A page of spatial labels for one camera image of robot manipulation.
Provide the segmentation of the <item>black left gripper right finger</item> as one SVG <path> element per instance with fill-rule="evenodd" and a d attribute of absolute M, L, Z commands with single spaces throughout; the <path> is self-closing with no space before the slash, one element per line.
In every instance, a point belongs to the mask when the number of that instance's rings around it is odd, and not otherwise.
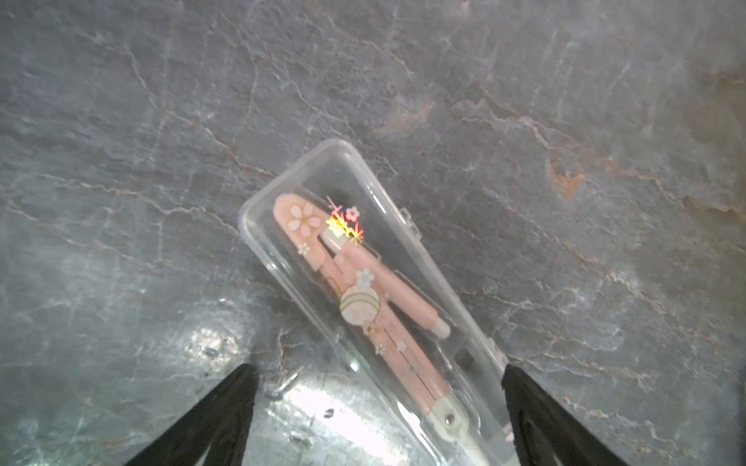
<path fill-rule="evenodd" d="M 501 386 L 520 464 L 627 466 L 520 367 L 507 365 Z"/>

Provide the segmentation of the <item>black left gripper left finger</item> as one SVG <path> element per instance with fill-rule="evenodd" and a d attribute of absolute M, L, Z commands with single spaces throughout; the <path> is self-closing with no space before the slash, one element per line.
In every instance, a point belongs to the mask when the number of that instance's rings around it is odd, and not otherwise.
<path fill-rule="evenodd" d="M 258 369 L 240 365 L 128 464 L 242 464 L 257 393 Z"/>

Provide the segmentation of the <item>clear case pink flower compass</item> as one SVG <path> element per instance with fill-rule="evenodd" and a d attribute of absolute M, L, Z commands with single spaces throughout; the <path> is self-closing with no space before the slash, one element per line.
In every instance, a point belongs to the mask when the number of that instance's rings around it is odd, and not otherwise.
<path fill-rule="evenodd" d="M 241 208 L 244 242 L 439 465 L 515 465 L 505 354 L 354 146 L 323 141 Z"/>

